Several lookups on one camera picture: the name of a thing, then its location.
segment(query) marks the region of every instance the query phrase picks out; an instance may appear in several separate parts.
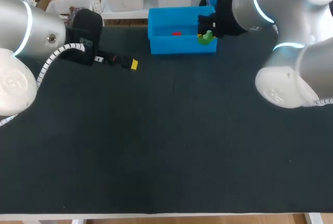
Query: yellow tag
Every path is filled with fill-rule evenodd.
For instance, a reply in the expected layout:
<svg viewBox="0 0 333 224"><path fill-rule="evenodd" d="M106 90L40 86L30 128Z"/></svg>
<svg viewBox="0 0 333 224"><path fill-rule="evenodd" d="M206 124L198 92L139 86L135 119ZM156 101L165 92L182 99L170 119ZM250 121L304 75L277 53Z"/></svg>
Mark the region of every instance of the yellow tag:
<svg viewBox="0 0 333 224"><path fill-rule="evenodd" d="M138 62L133 59L131 70L136 70Z"/></svg>

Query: white spiral cable wrap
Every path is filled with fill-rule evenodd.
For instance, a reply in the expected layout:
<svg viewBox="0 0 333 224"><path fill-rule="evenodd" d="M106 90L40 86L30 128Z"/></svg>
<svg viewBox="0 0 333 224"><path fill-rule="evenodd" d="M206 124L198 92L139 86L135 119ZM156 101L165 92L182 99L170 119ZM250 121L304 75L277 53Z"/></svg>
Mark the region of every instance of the white spiral cable wrap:
<svg viewBox="0 0 333 224"><path fill-rule="evenodd" d="M77 49L77 50L80 50L80 51L85 51L85 48L83 46L83 44L79 44L79 43L71 43L71 44L66 44L64 46L61 46L59 49L57 49L53 54L50 55L50 57L47 59L47 61L44 63L43 65L43 68L41 70L41 72L39 73L38 75L38 78L37 78L37 81L36 81L36 85L37 85L37 90L39 89L43 79L44 79L44 76L47 72L47 69L50 67L50 65L52 64L52 62L58 58L58 56L68 50L68 49ZM16 116L16 115L13 115L13 116L9 116L5 119L2 119L0 120L0 127L4 126L5 124L9 123L11 120L13 120Z"/></svg>

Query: blue plastic container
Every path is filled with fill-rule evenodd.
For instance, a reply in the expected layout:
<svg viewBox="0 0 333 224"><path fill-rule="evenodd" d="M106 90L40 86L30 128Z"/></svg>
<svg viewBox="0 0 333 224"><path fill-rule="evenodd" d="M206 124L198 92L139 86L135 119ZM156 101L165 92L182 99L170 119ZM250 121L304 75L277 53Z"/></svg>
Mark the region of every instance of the blue plastic container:
<svg viewBox="0 0 333 224"><path fill-rule="evenodd" d="M216 52L217 38L209 45L198 42L198 15L208 16L214 7L152 8L148 16L151 54Z"/></svg>

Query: dark table surface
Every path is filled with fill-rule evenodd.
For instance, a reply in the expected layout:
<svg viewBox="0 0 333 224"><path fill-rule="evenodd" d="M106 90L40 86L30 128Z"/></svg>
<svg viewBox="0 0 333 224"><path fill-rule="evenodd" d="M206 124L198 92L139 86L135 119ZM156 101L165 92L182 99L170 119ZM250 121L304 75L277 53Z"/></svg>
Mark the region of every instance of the dark table surface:
<svg viewBox="0 0 333 224"><path fill-rule="evenodd" d="M52 64L0 128L0 213L333 212L333 107L281 109L256 91L275 41L153 57L146 29L104 29L101 47L138 70Z"/></svg>

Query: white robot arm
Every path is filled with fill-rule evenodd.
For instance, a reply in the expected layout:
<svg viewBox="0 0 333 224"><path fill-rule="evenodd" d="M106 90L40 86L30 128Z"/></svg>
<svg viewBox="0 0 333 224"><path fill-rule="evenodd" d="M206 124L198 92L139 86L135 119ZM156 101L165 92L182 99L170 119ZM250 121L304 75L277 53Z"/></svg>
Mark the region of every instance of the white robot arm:
<svg viewBox="0 0 333 224"><path fill-rule="evenodd" d="M19 0L0 0L0 126L28 108L36 97L50 63L65 49L84 51L81 44L65 45L66 27L58 17ZM37 81L17 56L43 64Z"/></svg>
<svg viewBox="0 0 333 224"><path fill-rule="evenodd" d="M333 0L217 0L216 36L260 31L274 24L278 43L255 85L284 108L333 103Z"/></svg>

